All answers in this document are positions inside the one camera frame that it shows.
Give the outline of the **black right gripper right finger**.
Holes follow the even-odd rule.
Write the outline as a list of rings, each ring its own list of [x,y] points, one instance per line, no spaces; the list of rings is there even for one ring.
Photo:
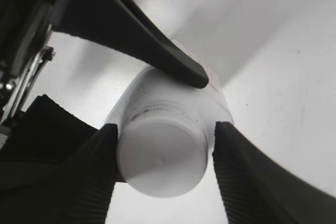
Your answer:
[[[229,122],[212,153],[228,223],[335,223],[335,198],[293,175]]]

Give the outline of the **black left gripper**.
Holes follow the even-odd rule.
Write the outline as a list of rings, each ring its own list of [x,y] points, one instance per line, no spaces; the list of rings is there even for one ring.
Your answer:
[[[46,63],[56,0],[1,0],[1,140],[23,115],[22,107]]]

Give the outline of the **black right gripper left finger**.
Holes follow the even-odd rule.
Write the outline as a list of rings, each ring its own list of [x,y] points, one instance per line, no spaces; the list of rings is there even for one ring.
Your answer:
[[[104,223],[117,140],[38,96],[1,149],[1,223]]]

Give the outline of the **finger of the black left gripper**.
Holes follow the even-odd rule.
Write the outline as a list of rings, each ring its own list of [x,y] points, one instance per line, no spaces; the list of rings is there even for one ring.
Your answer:
[[[191,87],[204,88],[204,68],[175,46],[134,0],[57,0],[52,28],[135,57]]]

